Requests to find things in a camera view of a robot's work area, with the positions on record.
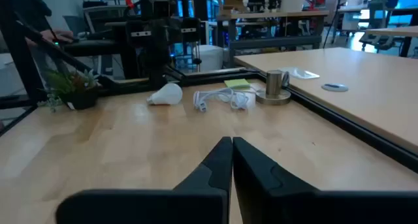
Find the black office chair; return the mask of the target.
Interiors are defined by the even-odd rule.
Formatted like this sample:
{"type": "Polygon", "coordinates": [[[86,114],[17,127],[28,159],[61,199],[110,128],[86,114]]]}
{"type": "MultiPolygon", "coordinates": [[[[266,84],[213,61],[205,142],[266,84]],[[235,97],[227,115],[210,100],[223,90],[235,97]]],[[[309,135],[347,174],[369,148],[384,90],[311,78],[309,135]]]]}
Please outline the black office chair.
{"type": "MultiPolygon", "coordinates": [[[[388,0],[370,0],[368,2],[369,22],[368,29],[386,28],[387,21],[387,4],[388,0]]],[[[372,45],[377,52],[380,50],[389,50],[394,46],[394,37],[386,35],[373,35],[365,33],[359,40],[362,43],[362,51],[365,51],[367,44],[372,45]]]]}

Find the person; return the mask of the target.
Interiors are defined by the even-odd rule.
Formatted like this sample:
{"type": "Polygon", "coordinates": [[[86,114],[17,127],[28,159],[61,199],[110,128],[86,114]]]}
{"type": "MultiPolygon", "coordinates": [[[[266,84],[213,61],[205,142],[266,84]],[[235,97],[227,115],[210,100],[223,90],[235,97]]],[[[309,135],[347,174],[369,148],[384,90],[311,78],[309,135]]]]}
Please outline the person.
{"type": "Polygon", "coordinates": [[[54,30],[50,27],[47,17],[52,16],[52,10],[43,0],[7,0],[14,11],[14,20],[40,33],[44,30],[54,30]]]}

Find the small potted artificial plant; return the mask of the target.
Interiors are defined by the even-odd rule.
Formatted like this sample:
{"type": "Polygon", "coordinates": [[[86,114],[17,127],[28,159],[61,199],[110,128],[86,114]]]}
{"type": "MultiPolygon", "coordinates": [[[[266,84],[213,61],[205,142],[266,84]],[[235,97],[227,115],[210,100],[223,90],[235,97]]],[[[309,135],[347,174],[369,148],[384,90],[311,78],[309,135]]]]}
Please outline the small potted artificial plant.
{"type": "Polygon", "coordinates": [[[61,105],[70,110],[85,110],[94,107],[98,99],[98,74],[85,70],[69,72],[48,71],[49,87],[44,90],[47,100],[38,102],[39,106],[48,106],[52,112],[61,105]]]}

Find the white lightbulb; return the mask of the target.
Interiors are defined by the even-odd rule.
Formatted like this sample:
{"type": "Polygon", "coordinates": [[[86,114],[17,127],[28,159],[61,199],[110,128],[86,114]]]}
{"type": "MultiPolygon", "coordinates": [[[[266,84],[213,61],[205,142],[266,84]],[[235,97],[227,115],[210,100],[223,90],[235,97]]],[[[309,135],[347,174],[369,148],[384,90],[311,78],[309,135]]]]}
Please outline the white lightbulb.
{"type": "Polygon", "coordinates": [[[148,104],[178,104],[182,100],[183,91],[181,87],[174,83],[165,84],[159,91],[147,98],[148,104]]]}

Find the wooden background table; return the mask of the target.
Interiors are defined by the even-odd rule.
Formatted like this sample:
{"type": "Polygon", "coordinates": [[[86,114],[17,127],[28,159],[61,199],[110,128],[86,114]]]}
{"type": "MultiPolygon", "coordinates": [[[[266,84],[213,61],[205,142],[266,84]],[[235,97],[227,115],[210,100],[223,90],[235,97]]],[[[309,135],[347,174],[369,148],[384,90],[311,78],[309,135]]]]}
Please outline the wooden background table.
{"type": "Polygon", "coordinates": [[[396,28],[367,29],[365,33],[390,37],[404,37],[400,57],[407,57],[412,38],[418,38],[418,25],[396,28]]]}

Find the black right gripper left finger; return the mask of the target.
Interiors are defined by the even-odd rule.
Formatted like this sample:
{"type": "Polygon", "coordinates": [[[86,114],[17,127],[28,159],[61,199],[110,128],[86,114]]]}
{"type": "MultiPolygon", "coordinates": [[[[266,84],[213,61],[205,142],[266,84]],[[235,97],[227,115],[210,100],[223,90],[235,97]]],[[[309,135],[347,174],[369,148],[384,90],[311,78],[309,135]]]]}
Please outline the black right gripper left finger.
{"type": "Polygon", "coordinates": [[[173,189],[87,189],[62,201],[56,224],[228,224],[233,142],[223,137],[173,189]]]}

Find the silver rectangular desk plate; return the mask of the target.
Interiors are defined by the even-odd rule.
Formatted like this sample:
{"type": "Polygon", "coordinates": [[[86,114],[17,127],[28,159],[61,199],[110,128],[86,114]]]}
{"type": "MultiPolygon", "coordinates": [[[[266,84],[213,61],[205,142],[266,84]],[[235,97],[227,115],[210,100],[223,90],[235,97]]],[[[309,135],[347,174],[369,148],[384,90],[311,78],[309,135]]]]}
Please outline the silver rectangular desk plate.
{"type": "Polygon", "coordinates": [[[293,78],[298,78],[301,80],[314,79],[320,77],[318,74],[312,73],[304,69],[300,69],[298,67],[280,67],[278,70],[281,72],[288,72],[289,75],[293,78]]]}

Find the person's hand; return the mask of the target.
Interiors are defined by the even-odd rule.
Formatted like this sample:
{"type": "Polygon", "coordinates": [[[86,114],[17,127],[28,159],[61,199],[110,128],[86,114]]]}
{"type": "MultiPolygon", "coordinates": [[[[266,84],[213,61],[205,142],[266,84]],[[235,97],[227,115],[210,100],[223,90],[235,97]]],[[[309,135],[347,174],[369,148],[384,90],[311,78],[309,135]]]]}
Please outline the person's hand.
{"type": "Polygon", "coordinates": [[[55,42],[68,42],[72,43],[74,40],[73,32],[72,31],[64,31],[64,30],[44,30],[41,31],[40,34],[42,35],[44,40],[48,42],[55,43],[55,42]]]}

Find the wooden background workbench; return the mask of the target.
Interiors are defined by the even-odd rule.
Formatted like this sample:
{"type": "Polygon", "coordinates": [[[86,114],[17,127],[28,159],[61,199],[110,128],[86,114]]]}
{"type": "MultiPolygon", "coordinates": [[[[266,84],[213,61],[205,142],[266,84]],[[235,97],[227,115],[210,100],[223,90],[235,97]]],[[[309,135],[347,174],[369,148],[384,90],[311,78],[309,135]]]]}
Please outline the wooden background workbench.
{"type": "Polygon", "coordinates": [[[255,49],[255,48],[271,48],[281,46],[304,46],[312,45],[313,49],[319,49],[322,43],[322,33],[324,28],[324,18],[329,15],[327,10],[313,10],[302,12],[258,12],[258,13],[232,13],[221,14],[216,18],[218,26],[217,44],[222,45],[223,36],[222,31],[219,28],[223,25],[223,21],[228,22],[228,36],[229,36],[229,63],[228,69],[235,68],[234,57],[236,50],[242,49],[255,49]],[[317,27],[314,29],[313,35],[309,36],[292,36],[288,37],[285,31],[284,37],[278,38],[264,38],[264,39],[249,39],[249,40],[237,40],[236,39],[236,21],[237,19],[256,19],[256,18],[283,18],[285,24],[288,19],[291,20],[309,20],[316,19],[317,27]]]}

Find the brass lamp base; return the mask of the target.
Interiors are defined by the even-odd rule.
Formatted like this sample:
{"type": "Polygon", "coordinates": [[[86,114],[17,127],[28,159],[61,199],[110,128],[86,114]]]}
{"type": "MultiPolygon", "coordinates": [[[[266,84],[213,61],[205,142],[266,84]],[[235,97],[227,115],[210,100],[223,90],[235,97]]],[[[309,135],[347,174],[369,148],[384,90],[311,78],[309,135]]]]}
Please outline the brass lamp base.
{"type": "Polygon", "coordinates": [[[285,105],[291,100],[291,93],[285,90],[288,85],[288,72],[268,71],[266,73],[266,88],[255,92],[255,100],[261,104],[285,105]]]}

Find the green sticky note pad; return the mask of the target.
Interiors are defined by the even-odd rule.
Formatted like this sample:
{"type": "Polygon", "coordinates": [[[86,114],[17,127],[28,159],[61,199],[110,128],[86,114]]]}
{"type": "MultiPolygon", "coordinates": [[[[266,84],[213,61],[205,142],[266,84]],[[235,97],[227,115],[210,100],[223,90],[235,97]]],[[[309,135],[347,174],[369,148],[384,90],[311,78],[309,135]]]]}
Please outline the green sticky note pad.
{"type": "Polygon", "coordinates": [[[246,79],[225,80],[225,85],[231,89],[248,89],[250,83],[246,79]]]}

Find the light wooden desk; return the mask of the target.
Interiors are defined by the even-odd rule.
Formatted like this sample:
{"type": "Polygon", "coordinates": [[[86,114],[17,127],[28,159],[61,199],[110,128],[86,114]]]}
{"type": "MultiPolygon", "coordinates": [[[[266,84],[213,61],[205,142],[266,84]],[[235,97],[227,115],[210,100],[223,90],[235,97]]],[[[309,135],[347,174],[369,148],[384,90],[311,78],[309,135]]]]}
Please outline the light wooden desk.
{"type": "Polygon", "coordinates": [[[262,72],[298,67],[319,78],[292,78],[292,88],[376,129],[401,147],[418,152],[418,59],[386,56],[347,48],[327,48],[236,56],[237,64],[262,72]],[[343,84],[345,92],[327,91],[323,84],[343,84]]]}

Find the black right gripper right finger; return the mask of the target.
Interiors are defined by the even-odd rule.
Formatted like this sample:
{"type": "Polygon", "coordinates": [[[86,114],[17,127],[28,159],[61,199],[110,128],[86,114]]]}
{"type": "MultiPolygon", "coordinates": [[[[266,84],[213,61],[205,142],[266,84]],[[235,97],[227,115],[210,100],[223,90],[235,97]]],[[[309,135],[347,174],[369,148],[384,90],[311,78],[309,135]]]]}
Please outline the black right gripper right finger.
{"type": "Polygon", "coordinates": [[[418,224],[418,191],[320,190],[243,138],[233,149],[244,224],[418,224]]]}

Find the black side desk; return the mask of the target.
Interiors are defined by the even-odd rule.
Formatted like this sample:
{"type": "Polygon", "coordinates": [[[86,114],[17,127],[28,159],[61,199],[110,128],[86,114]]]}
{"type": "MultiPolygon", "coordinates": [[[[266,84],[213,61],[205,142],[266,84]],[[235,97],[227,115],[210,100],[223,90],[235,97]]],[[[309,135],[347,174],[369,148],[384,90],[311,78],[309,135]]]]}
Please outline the black side desk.
{"type": "Polygon", "coordinates": [[[125,46],[114,40],[79,40],[65,44],[63,50],[74,57],[121,54],[125,46]]]}

